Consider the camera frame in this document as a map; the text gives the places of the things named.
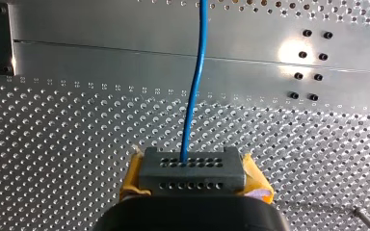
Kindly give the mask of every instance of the metal rod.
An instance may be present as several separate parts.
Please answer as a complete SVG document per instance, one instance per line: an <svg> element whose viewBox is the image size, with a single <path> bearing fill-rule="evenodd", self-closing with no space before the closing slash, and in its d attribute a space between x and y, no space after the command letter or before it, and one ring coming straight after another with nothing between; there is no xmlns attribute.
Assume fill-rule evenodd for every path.
<svg viewBox="0 0 370 231"><path fill-rule="evenodd" d="M361 212L359 208L354 210L354 215L362 220L362 222L370 229L370 218Z"/></svg>

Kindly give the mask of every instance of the metal panel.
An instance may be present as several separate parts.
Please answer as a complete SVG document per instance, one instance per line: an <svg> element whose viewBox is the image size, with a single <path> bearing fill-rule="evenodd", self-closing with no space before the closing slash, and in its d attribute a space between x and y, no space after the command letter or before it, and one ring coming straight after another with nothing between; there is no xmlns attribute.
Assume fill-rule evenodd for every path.
<svg viewBox="0 0 370 231"><path fill-rule="evenodd" d="M13 1L28 42L19 75L0 76L0 230L90 230L118 202L132 144L179 150L195 3ZM252 152L296 230L365 230L351 211L370 217L370 1L266 3L211 2L190 150Z"/></svg>
<svg viewBox="0 0 370 231"><path fill-rule="evenodd" d="M194 55L196 2L23 0L12 8L13 37ZM370 71L368 0L210 2L208 57ZM313 35L305 38L304 29ZM332 39L322 37L326 31L333 32ZM306 59L298 57L302 50L308 53ZM329 59L318 60L320 53Z"/></svg>
<svg viewBox="0 0 370 231"><path fill-rule="evenodd" d="M93 83L94 89L102 84L114 88L120 80L122 86L135 86L133 93L159 90L182 101L187 100L196 62L189 56L53 44L17 43L14 49L21 60L19 75L39 76L41 81L57 76ZM302 80L294 78L296 72L304 75ZM315 74L322 74L323 81L314 80ZM287 97L290 91L299 99ZM319 100L309 100L310 93ZM370 72L207 59L199 94L245 106L370 113Z"/></svg>
<svg viewBox="0 0 370 231"><path fill-rule="evenodd" d="M89 230L118 201L132 144L179 150L182 89L190 85L182 77L194 58L42 44L15 49L22 75L0 77L0 229ZM240 101L237 83L282 80L238 79L240 65L279 70L208 60L202 92L210 86L212 93L199 96L190 150L234 145L252 152L297 230L362 230L349 214L353 206L370 213L370 115ZM222 74L211 76L220 66ZM223 99L222 90L238 97Z"/></svg>

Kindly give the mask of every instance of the cable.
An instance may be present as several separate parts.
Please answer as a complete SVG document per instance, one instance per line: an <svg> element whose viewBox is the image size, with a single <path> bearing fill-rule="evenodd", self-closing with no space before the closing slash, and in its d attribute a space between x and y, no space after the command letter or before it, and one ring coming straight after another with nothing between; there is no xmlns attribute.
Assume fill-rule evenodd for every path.
<svg viewBox="0 0 370 231"><path fill-rule="evenodd" d="M192 117L194 115L195 103L197 102L198 87L200 76L203 70L203 60L205 58L206 43L207 43L207 28L208 28L208 1L199 1L199 46L198 59L195 68L194 79L192 81L191 91L189 93L188 107L185 117L184 131L182 133L182 145L180 161L185 163L188 159L189 136L191 133Z"/></svg>

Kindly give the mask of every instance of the blue cable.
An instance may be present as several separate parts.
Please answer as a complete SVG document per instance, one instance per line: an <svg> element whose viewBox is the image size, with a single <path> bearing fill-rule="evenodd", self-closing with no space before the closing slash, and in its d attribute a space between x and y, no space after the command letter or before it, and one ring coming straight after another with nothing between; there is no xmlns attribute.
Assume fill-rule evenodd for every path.
<svg viewBox="0 0 370 231"><path fill-rule="evenodd" d="M185 117L184 131L182 133L182 145L180 161L185 163L188 159L189 136L191 133L191 122L194 115L195 103L197 102L198 87L200 76L203 70L203 60L205 58L208 29L208 0L199 1L199 46L198 59L195 68L194 79L192 81L191 91L189 93L188 108Z"/></svg>

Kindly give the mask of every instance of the hole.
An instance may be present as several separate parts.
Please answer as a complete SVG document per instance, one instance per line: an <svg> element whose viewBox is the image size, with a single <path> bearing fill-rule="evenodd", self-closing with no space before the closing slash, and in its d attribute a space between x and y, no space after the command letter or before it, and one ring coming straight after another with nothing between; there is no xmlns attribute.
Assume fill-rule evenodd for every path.
<svg viewBox="0 0 370 231"><path fill-rule="evenodd" d="M179 188L180 190L185 189L185 183L183 183L183 182L178 183L178 188Z"/></svg>
<svg viewBox="0 0 370 231"><path fill-rule="evenodd" d="M188 183L188 189L189 190L193 190L194 188L195 188L195 183L194 182Z"/></svg>
<svg viewBox="0 0 370 231"><path fill-rule="evenodd" d="M201 190L201 189L203 189L205 187L205 184L203 184L203 183L198 183L198 185L197 185L197 188L199 189L199 190Z"/></svg>
<svg viewBox="0 0 370 231"><path fill-rule="evenodd" d="M167 188L167 183L160 183L160 189L161 190L164 190L164 189L166 189Z"/></svg>
<svg viewBox="0 0 370 231"><path fill-rule="evenodd" d="M213 189L213 187L214 187L214 184L213 184L213 183L208 183L208 184L206 185L206 188L207 188L208 190L212 190L212 189Z"/></svg>

